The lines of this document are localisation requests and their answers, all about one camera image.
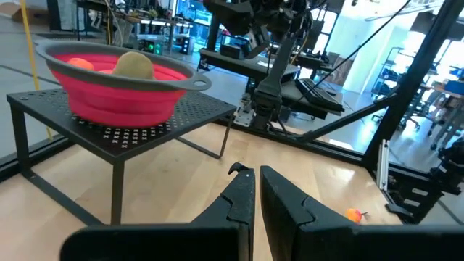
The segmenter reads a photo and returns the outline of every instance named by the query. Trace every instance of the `perforated metal platform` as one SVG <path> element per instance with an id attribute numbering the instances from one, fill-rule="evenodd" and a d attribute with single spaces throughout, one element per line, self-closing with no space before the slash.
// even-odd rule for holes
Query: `perforated metal platform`
<path id="1" fill-rule="evenodd" d="M 127 160 L 195 128 L 235 111 L 224 101 L 199 92 L 188 92 L 177 103 L 174 115 L 151 128 L 109 128 L 73 114 L 62 89 L 9 94 L 8 102 L 45 123 L 75 143 L 113 163 Z"/>

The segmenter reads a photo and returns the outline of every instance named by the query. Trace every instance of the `pink collapsible bowl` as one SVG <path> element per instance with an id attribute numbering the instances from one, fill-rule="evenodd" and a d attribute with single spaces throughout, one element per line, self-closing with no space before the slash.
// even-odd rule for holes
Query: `pink collapsible bowl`
<path id="1" fill-rule="evenodd" d="M 83 119 L 108 126 L 140 128 L 166 122 L 186 91 L 203 91 L 208 78 L 167 57 L 142 53 L 153 63 L 154 80 L 112 75 L 119 57 L 130 49 L 76 41 L 48 41 L 36 51 L 46 59 L 54 77 L 68 93 L 71 111 Z M 67 63 L 89 61 L 94 70 Z"/>

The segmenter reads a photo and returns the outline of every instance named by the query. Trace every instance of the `wooden floor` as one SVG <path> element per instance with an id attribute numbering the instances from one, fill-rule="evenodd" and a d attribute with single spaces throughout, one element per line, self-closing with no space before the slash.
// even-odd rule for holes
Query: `wooden floor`
<path id="1" fill-rule="evenodd" d="M 209 124 L 184 137 L 218 151 L 224 130 Z M 227 171 L 234 162 L 255 170 L 270 165 L 338 213 L 352 207 L 368 212 L 363 224 L 400 223 L 385 210 L 385 198 L 363 168 L 236 130 L 231 131 L 221 160 L 171 141 L 127 161 L 123 223 L 191 221 L 231 181 L 233 176 Z M 109 222 L 112 168 L 102 159 L 74 146 L 34 170 L 100 220 Z M 254 259 L 268 261 L 271 257 L 260 198 L 256 200 Z M 83 227 L 20 175 L 0 183 L 0 210 L 0 260 L 58 260 L 61 243 Z"/>

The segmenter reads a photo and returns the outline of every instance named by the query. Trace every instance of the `metal pole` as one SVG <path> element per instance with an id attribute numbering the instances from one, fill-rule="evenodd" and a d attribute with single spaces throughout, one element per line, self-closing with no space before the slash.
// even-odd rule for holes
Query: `metal pole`
<path id="1" fill-rule="evenodd" d="M 208 42 L 206 45 L 206 49 L 210 51 L 214 51 L 216 49 L 216 40 L 218 39 L 218 33 L 219 17 L 217 15 L 213 15 L 211 19 L 210 33 L 208 34 Z"/>
<path id="2" fill-rule="evenodd" d="M 442 47 L 447 38 L 450 28 L 456 23 L 461 10 L 464 7 L 464 0 L 445 0 L 442 8 L 436 16 L 430 31 L 427 33 L 422 45 L 419 48 L 413 63 L 406 75 L 403 76 L 400 87 L 397 90 L 398 100 L 395 106 L 389 107 L 381 121 L 378 130 L 374 134 L 369 147 L 365 152 L 362 163 L 368 170 L 375 170 L 378 159 L 378 147 L 382 140 L 390 140 L 405 114 L 409 103 L 421 86 L 423 78 L 430 69 L 436 54 Z"/>

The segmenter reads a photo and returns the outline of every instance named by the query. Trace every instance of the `small orange object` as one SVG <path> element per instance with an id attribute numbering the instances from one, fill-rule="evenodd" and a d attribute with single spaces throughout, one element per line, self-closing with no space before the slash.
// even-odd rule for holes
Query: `small orange object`
<path id="1" fill-rule="evenodd" d="M 89 62 L 89 61 L 87 61 L 85 59 L 81 59 L 81 58 L 72 58 L 69 61 L 67 61 L 67 63 L 70 64 L 70 65 L 74 65 L 76 67 L 87 69 L 87 70 L 93 70 L 94 69 L 94 65 L 91 62 Z"/>
<path id="2" fill-rule="evenodd" d="M 361 211 L 356 210 L 356 209 L 348 209 L 345 212 L 345 215 L 347 216 L 349 220 L 353 221 L 356 224 L 359 224 L 359 222 L 361 222 L 363 218 L 363 214 L 361 213 Z"/>
<path id="3" fill-rule="evenodd" d="M 113 70 L 101 70 L 99 73 L 106 73 L 106 74 L 112 74 Z"/>

